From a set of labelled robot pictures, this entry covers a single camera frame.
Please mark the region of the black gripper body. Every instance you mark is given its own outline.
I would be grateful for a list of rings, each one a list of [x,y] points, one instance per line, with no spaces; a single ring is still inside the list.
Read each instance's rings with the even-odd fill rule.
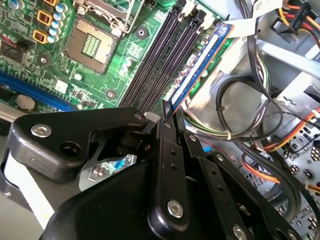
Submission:
[[[184,164],[142,162],[64,202],[43,240],[224,240],[226,219]]]

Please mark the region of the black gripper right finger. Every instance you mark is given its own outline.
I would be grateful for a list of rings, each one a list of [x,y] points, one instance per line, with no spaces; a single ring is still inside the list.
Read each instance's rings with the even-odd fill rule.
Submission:
[[[301,239],[223,153],[204,153],[200,141],[186,130],[181,110],[174,121],[187,156],[187,173],[199,181],[189,194],[189,209],[190,220],[199,217],[204,240]]]

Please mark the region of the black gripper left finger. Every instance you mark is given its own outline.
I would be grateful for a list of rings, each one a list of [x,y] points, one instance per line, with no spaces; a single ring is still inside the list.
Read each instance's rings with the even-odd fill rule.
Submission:
[[[139,163],[182,162],[174,115],[148,120],[133,107],[25,115],[10,128],[6,171],[44,230],[72,197]]]

